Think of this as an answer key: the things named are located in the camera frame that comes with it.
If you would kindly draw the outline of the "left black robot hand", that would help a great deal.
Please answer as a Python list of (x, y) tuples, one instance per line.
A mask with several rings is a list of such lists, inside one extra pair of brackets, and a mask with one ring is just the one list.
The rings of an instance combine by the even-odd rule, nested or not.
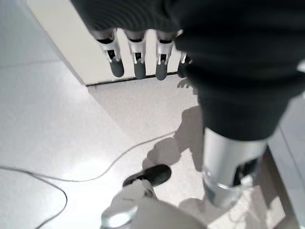
[(302, 0), (74, 0), (96, 39), (112, 28), (176, 32), (203, 111), (203, 183), (227, 207), (255, 171), (290, 100), (305, 89)]

